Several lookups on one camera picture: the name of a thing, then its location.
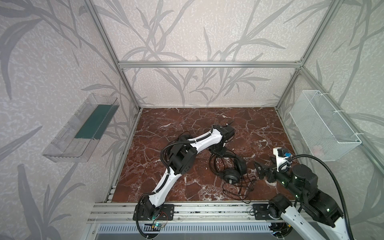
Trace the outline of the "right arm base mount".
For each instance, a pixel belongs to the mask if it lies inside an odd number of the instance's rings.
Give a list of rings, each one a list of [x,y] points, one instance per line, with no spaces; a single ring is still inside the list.
[[[293,207],[294,205],[287,204],[253,204],[253,215],[256,220],[265,220],[265,221],[282,221],[281,214],[283,214],[288,207]]]

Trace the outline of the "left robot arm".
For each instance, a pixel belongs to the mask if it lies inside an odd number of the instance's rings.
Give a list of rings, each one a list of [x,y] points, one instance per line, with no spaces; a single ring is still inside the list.
[[[195,163],[197,155],[205,149],[221,153],[224,144],[235,135],[235,129],[230,125],[213,125],[211,129],[193,138],[191,135],[181,135],[177,140],[166,145],[160,153],[160,160],[166,167],[161,180],[150,193],[144,193],[136,205],[135,221],[149,221],[155,219],[164,209],[167,195],[177,180]]]

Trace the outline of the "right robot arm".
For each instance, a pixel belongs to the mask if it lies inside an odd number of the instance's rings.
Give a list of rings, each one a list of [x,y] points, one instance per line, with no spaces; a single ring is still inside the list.
[[[295,165],[289,172],[280,172],[278,168],[266,167],[258,162],[255,162],[254,166],[259,179],[266,178],[270,183],[279,182],[288,190],[295,197],[295,203],[300,205],[300,209],[318,223],[329,239],[354,239],[345,198],[333,172],[322,160],[312,155],[290,156],[285,158],[285,161],[299,158],[312,159],[328,171],[339,194],[340,205],[331,196],[319,190],[318,176],[306,165]],[[284,220],[303,239],[323,239],[323,236],[302,217],[296,204],[282,194],[277,194],[269,200],[267,213],[271,219]]]

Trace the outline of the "black headphones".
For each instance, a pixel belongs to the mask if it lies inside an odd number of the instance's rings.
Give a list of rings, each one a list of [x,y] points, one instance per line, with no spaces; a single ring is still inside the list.
[[[231,150],[210,150],[209,168],[223,180],[223,194],[236,201],[250,204],[250,193],[255,189],[257,177],[249,175],[247,162]]]
[[[192,137],[191,135],[181,135],[176,142],[186,142],[184,146],[189,146],[197,149],[197,153],[202,152],[205,149],[210,150],[210,146],[218,144],[221,140],[230,140],[235,135],[235,129],[226,124],[212,125],[210,130],[198,137]]]

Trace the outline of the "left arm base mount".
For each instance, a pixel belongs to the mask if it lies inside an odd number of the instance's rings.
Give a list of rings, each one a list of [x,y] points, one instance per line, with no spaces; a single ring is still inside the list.
[[[164,204],[160,207],[147,207],[143,204],[136,205],[133,215],[134,221],[168,220],[174,218],[175,205]]]

